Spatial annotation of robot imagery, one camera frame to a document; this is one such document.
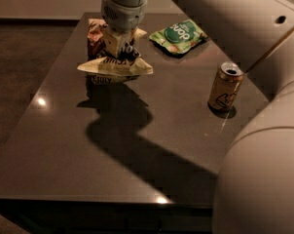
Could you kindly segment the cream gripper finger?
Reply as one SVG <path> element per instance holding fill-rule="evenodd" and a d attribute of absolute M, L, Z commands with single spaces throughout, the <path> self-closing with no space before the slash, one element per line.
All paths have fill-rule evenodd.
<path fill-rule="evenodd" d="M 133 31 L 119 32 L 111 26 L 107 26 L 103 31 L 103 40 L 106 46 L 106 51 L 114 58 L 117 58 L 125 44 L 132 40 L 133 34 Z"/>

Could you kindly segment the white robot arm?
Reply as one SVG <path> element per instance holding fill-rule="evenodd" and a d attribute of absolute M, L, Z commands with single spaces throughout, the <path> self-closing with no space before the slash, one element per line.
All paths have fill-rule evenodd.
<path fill-rule="evenodd" d="M 294 5 L 171 0 L 267 98 L 217 176 L 213 234 L 294 234 Z"/>

